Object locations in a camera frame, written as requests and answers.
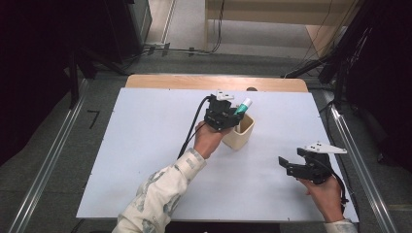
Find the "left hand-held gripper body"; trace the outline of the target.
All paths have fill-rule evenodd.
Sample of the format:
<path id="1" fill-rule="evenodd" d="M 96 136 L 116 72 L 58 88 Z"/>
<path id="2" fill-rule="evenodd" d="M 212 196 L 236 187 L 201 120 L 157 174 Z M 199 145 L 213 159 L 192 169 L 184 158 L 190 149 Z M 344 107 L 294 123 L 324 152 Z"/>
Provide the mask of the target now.
<path id="1" fill-rule="evenodd" d="M 231 107 L 233 95 L 228 95 L 218 90 L 216 94 L 208 97 L 209 107 L 206 109 L 204 121 L 215 130 L 221 131 L 238 124 L 236 109 Z"/>

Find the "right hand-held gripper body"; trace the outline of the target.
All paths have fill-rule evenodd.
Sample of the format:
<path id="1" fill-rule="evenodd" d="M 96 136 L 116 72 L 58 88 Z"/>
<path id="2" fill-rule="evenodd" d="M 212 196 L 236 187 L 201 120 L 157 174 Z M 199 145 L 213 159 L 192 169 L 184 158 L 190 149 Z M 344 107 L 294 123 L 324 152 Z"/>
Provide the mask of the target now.
<path id="1" fill-rule="evenodd" d="M 321 142 L 298 148 L 297 154 L 304 158 L 305 164 L 297 176 L 314 184 L 324 183 L 333 174 L 329 160 L 331 153 L 346 154 L 347 151 Z"/>

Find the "green and white glue stick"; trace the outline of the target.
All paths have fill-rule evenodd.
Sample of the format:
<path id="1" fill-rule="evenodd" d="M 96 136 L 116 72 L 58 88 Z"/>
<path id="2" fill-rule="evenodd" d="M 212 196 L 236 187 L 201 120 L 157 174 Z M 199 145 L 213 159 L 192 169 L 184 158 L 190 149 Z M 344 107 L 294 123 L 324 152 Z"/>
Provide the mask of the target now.
<path id="1" fill-rule="evenodd" d="M 244 101 L 238 106 L 239 107 L 239 114 L 246 113 L 250 106 L 253 104 L 253 101 L 250 98 L 245 98 Z"/>

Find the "beige square cup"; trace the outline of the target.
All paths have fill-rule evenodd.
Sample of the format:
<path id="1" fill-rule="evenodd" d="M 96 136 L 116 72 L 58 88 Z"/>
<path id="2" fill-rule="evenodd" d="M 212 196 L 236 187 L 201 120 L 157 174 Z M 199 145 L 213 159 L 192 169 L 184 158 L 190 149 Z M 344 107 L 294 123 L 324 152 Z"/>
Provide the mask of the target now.
<path id="1" fill-rule="evenodd" d="M 255 120 L 248 114 L 245 114 L 240 123 L 223 137 L 223 142 L 233 150 L 242 149 L 249 141 L 254 126 Z"/>

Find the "person's left hand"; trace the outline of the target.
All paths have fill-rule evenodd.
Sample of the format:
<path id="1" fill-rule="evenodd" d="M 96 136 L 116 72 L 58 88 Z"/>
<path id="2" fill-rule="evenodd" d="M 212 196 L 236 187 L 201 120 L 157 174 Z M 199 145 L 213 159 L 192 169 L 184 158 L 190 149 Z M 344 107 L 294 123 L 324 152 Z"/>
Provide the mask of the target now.
<path id="1" fill-rule="evenodd" d="M 208 159 L 217 149 L 223 137 L 232 131 L 231 128 L 216 131 L 204 121 L 200 121 L 195 127 L 195 139 L 193 148 L 204 158 Z"/>

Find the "person's right hand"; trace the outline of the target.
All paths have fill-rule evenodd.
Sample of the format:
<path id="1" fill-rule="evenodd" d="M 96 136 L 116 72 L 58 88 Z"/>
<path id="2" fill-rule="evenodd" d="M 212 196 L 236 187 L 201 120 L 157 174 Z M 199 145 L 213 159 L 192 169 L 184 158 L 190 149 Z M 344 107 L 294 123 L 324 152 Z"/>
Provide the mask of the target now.
<path id="1" fill-rule="evenodd" d="M 298 181 L 307 188 L 306 194 L 312 197 L 326 223 L 344 219 L 341 210 L 341 188 L 335 177 L 329 177 L 322 184 L 303 179 Z"/>

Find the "wooden table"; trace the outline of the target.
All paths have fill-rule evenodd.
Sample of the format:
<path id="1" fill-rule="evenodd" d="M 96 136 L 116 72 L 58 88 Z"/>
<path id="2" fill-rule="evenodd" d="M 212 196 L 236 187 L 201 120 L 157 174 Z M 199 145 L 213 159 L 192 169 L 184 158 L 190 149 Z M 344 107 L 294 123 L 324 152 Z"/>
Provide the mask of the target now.
<path id="1" fill-rule="evenodd" d="M 257 91 L 307 92 L 308 87 L 301 79 L 256 78 L 224 75 L 131 75 L 126 87 L 165 89 L 220 89 L 246 91 L 255 87 Z"/>

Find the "white board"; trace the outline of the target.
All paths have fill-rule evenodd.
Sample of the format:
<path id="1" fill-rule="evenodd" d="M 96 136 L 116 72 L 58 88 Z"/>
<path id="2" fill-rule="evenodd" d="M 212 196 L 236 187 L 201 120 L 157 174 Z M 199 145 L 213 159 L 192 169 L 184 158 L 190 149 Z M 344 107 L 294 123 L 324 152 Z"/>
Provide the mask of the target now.
<path id="1" fill-rule="evenodd" d="M 120 91 L 77 215 L 112 218 L 152 173 L 174 163 L 193 121 L 207 107 L 206 90 L 129 88 Z M 320 221 L 305 187 L 278 159 L 301 164 L 297 149 L 327 140 L 309 92 L 235 91 L 249 98 L 255 121 L 240 150 L 220 145 L 189 184 L 177 221 Z"/>

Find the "black stand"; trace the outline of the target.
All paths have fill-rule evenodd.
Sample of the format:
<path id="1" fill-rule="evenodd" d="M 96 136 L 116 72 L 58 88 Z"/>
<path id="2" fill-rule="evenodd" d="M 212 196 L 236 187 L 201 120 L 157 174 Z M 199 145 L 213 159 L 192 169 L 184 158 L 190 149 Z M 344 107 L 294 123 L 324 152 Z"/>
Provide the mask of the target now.
<path id="1" fill-rule="evenodd" d="M 119 75 L 128 76 L 128 73 L 119 66 L 115 65 L 106 57 L 85 46 L 72 46 L 68 48 L 68 69 L 70 81 L 71 103 L 70 109 L 73 109 L 80 100 L 78 70 L 81 70 L 86 79 L 93 79 L 96 76 L 96 69 L 92 62 L 97 61 L 107 67 L 109 70 Z"/>
<path id="2" fill-rule="evenodd" d="M 366 29 L 366 19 L 354 19 L 348 26 L 337 46 L 327 55 L 318 60 L 310 61 L 303 68 L 291 71 L 284 75 L 286 79 L 295 79 L 298 76 L 325 64 L 324 69 L 318 76 L 320 83 L 330 83 L 335 79 L 334 97 L 331 100 L 338 111 L 341 110 L 344 80 L 348 75 L 350 56 L 355 54 L 357 42 Z"/>

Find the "light wooden furniture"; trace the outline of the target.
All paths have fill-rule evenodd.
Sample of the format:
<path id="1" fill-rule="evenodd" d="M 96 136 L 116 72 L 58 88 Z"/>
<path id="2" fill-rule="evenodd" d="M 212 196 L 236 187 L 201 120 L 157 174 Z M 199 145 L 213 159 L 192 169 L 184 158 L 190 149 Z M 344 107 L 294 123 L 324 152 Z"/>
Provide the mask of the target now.
<path id="1" fill-rule="evenodd" d="M 223 20 L 302 24 L 318 57 L 331 50 L 343 26 L 356 13 L 359 0 L 203 0 L 205 21 Z"/>

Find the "dark cabinet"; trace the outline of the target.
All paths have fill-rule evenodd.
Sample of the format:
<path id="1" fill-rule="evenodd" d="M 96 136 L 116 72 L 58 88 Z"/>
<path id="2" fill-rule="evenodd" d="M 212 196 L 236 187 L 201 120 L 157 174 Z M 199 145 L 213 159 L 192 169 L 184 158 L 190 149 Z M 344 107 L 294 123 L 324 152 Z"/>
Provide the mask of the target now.
<path id="1" fill-rule="evenodd" d="M 105 0 L 119 63 L 143 51 L 153 22 L 149 0 Z"/>

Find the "dark curtain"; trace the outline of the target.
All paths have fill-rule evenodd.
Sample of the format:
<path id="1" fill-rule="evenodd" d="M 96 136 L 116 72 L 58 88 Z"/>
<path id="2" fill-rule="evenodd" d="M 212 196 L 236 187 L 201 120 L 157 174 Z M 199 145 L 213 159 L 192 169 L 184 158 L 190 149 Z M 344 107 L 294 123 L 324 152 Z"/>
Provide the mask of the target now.
<path id="1" fill-rule="evenodd" d="M 66 58 L 51 0 L 0 0 L 0 166 L 69 91 Z"/>

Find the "metal floor rail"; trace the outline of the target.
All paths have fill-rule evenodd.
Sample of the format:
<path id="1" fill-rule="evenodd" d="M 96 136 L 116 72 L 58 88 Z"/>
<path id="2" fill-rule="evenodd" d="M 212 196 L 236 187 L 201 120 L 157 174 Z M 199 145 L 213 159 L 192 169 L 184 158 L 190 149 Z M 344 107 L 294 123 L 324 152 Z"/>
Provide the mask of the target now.
<path id="1" fill-rule="evenodd" d="M 334 105 L 330 107 L 331 115 L 337 127 L 342 142 L 348 151 L 351 162 L 355 168 L 360 184 L 363 188 L 368 204 L 373 211 L 382 233 L 398 233 L 389 209 L 372 179 L 366 163 L 364 162 L 358 146 L 350 132 L 345 117 L 339 113 Z"/>
<path id="2" fill-rule="evenodd" d="M 52 171 L 58 161 L 59 156 L 66 144 L 66 141 L 72 131 L 75 121 L 80 113 L 80 110 L 85 102 L 86 93 L 89 88 L 89 81 L 83 79 L 80 85 L 80 97 L 74 107 L 68 111 L 65 119 L 62 122 L 59 131 L 54 138 L 54 141 L 49 149 L 49 152 L 39 169 L 32 185 L 22 199 L 17 215 L 14 218 L 7 233 L 24 233 L 25 228 L 34 213 L 43 191 L 49 181 Z"/>

